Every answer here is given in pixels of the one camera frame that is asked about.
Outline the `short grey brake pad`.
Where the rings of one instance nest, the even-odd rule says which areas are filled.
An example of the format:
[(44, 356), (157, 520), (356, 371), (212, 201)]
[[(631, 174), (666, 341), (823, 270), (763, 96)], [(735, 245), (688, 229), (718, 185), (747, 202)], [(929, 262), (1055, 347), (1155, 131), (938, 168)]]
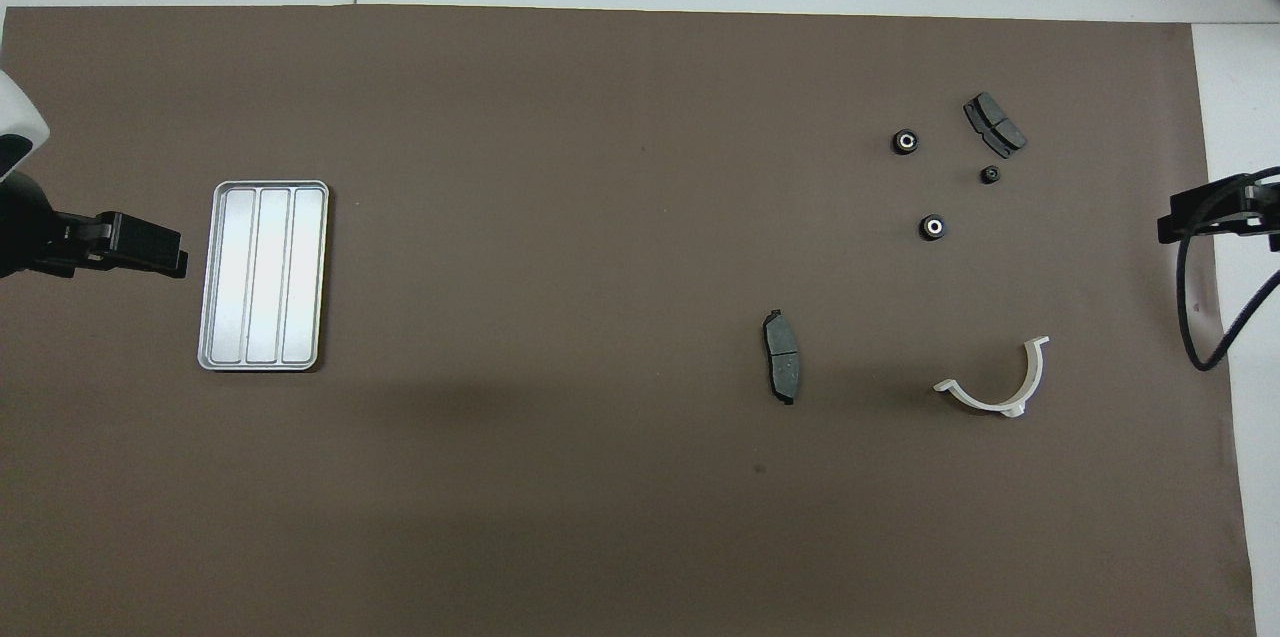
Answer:
[(973, 130), (998, 157), (1010, 159), (1016, 151), (1027, 148), (1027, 136), (991, 93), (977, 93), (963, 109)]

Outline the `long grey brake pad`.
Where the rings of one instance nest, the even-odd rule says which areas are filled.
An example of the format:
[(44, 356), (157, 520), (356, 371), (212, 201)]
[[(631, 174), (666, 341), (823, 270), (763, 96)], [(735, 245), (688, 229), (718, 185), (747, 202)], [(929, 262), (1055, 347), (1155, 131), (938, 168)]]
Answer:
[(794, 405), (797, 400), (801, 377), (797, 336), (782, 310), (772, 310), (764, 318), (762, 330), (769, 367), (771, 391), (783, 405)]

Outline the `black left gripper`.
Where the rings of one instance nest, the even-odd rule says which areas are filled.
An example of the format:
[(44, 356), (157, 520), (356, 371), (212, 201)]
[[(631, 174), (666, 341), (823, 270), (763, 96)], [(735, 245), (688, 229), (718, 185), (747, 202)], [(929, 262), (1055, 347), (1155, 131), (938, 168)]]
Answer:
[[(99, 271), (155, 272), (184, 280), (189, 257), (180, 233), (141, 217), (108, 210), (99, 214), (105, 235), (99, 239)], [(88, 263), (88, 237), (97, 217), (58, 212), (33, 178), (13, 171), (0, 182), (0, 278), (33, 271), (74, 278)], [(152, 263), (143, 260), (175, 260)]]

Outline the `white semicircular plastic clamp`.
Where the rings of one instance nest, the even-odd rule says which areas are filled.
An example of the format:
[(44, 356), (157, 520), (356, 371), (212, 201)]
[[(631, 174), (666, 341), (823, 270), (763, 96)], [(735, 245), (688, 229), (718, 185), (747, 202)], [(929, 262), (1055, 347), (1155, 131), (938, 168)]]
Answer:
[(1005, 400), (998, 400), (998, 403), (984, 403), (984, 400), (975, 399), (969, 391), (965, 390), (957, 381), (957, 379), (942, 379), (942, 381), (936, 382), (932, 388), (937, 394), (947, 394), (957, 400), (959, 404), (966, 405), (973, 411), (987, 412), (993, 414), (1002, 414), (1002, 417), (1009, 420), (1015, 420), (1025, 414), (1027, 405), (1029, 400), (1039, 390), (1044, 379), (1044, 345), (1051, 342), (1051, 336), (1033, 336), (1024, 342), (1023, 347), (1027, 356), (1027, 368), (1020, 382), (1020, 386), (1011, 397), (1006, 397)]

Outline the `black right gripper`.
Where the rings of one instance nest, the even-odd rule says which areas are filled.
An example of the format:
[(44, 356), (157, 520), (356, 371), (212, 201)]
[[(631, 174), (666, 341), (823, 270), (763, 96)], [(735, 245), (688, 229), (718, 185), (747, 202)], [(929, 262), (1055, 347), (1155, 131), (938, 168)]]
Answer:
[[(1248, 177), (1253, 178), (1252, 185)], [(1251, 210), (1251, 200), (1254, 216), (1238, 216)], [(1169, 205), (1169, 216), (1158, 217), (1160, 244), (1175, 244), (1189, 237), (1234, 233), (1240, 237), (1265, 235), (1268, 249), (1280, 253), (1280, 173), (1220, 178), (1196, 189), (1171, 194)], [(1193, 221), (1192, 217), (1201, 210), (1204, 219)]]

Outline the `brown table mat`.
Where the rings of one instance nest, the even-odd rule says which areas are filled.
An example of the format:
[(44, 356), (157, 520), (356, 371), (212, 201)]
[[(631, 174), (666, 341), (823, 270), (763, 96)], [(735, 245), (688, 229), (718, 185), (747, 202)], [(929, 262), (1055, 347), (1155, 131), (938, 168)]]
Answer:
[[(0, 637), (1254, 633), (1189, 26), (13, 8), (0, 69), (58, 208), (191, 255), (0, 280)], [(234, 180), (329, 187), (311, 371), (197, 363)], [(1021, 417), (932, 390), (1042, 335)]]

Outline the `silver metal tray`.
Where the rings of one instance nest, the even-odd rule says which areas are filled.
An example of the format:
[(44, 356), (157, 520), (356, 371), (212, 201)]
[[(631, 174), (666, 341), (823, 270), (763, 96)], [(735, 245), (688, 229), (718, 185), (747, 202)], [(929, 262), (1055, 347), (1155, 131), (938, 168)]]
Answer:
[(196, 359), (212, 372), (319, 363), (330, 191), (319, 180), (215, 187)]

